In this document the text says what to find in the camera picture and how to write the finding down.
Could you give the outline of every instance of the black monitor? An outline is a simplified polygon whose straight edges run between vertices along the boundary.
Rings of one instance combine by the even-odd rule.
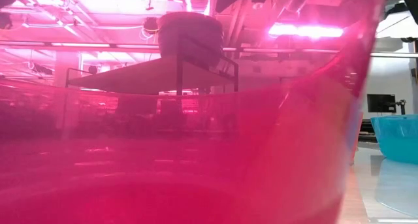
[[[396,113],[393,94],[368,94],[367,106],[370,113]]]

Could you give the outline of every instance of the floor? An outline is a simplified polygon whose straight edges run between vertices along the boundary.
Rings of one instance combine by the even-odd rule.
[[[360,143],[340,224],[363,223],[418,223],[418,165],[390,161]]]

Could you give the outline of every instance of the pink grow light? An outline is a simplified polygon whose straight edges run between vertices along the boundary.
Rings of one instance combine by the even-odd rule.
[[[298,35],[318,39],[321,37],[338,38],[343,34],[343,29],[335,27],[322,27],[318,25],[295,26],[276,22],[268,31],[269,35],[278,37],[280,35]]]

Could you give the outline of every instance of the wall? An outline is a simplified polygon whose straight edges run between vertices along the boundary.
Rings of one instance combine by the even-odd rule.
[[[404,43],[403,47],[396,52],[410,52],[409,44]],[[367,94],[395,94],[396,101],[406,100],[406,114],[414,113],[413,84],[410,71],[410,64],[414,59],[408,58],[372,58],[369,76],[364,87],[364,102],[362,111],[364,119],[380,116],[380,113],[369,113],[367,108]],[[396,108],[396,114],[400,114],[400,106]]]

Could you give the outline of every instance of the blue tub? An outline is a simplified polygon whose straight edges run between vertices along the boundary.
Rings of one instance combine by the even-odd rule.
[[[372,118],[380,150],[393,161],[418,164],[418,115]]]

